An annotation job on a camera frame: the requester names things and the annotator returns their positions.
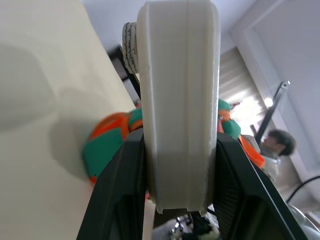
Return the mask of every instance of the orange and teal toy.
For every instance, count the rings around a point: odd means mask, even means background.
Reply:
[[[87,172],[93,183],[111,161],[130,132],[142,128],[141,107],[127,113],[114,113],[103,119],[91,133],[83,148]]]
[[[232,106],[219,99],[218,102],[218,126],[217,130],[220,133],[226,133],[233,137],[234,139],[238,139],[244,152],[247,157],[260,169],[265,165],[264,158],[251,146],[249,142],[245,138],[241,136],[241,128],[233,120],[230,116],[230,111],[232,110]]]

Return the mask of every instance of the black 3d printed part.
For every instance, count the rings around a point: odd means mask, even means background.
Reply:
[[[145,147],[138,129],[98,177],[77,239],[141,240],[145,194]]]

